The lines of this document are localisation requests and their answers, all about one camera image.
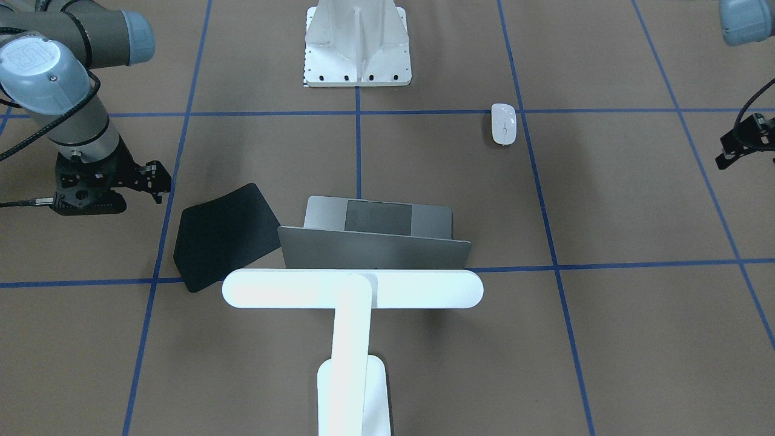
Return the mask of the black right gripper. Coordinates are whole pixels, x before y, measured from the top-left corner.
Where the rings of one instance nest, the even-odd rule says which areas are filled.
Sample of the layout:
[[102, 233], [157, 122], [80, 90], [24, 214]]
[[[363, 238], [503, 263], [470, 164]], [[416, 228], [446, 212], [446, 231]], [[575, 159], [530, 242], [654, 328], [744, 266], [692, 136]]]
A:
[[56, 191], [67, 193], [77, 190], [104, 191], [111, 188], [130, 188], [143, 191], [155, 204], [163, 202], [163, 196], [172, 190], [171, 174], [163, 163], [152, 160], [139, 166], [120, 136], [116, 149], [108, 157], [91, 163], [58, 155], [56, 158]]

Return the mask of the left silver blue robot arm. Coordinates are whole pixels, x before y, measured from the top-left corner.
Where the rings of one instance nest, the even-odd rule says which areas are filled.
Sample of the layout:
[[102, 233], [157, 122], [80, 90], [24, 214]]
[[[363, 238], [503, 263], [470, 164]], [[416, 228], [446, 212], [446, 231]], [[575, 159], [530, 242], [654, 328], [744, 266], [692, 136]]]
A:
[[[720, 1], [719, 17], [725, 43], [740, 46], [773, 37], [773, 1]], [[715, 157], [719, 170], [725, 170], [740, 158], [754, 153], [774, 152], [773, 118], [761, 113], [746, 116], [753, 103], [773, 87], [773, 78], [756, 91], [738, 111], [733, 127], [720, 138], [722, 152]]]

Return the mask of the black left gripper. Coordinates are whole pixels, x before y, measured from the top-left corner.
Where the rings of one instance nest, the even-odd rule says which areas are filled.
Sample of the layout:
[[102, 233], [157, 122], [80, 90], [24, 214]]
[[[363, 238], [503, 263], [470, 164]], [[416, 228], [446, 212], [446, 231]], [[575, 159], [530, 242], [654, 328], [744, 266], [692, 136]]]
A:
[[725, 170], [739, 158], [749, 154], [774, 152], [774, 119], [753, 114], [721, 137], [722, 154], [715, 157], [719, 170]]

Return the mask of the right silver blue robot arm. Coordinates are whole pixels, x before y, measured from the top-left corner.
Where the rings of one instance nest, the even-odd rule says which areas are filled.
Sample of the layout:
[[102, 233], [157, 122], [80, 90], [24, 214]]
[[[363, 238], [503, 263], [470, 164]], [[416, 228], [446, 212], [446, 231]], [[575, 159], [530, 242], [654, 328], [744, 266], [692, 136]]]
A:
[[23, 110], [35, 133], [2, 152], [2, 160], [45, 138], [56, 147], [50, 197], [3, 202], [46, 206], [63, 216], [119, 214], [119, 190], [161, 203], [171, 191], [163, 163], [139, 165], [99, 97], [94, 70], [150, 61], [157, 47], [139, 12], [95, 1], [2, 2], [2, 104]]

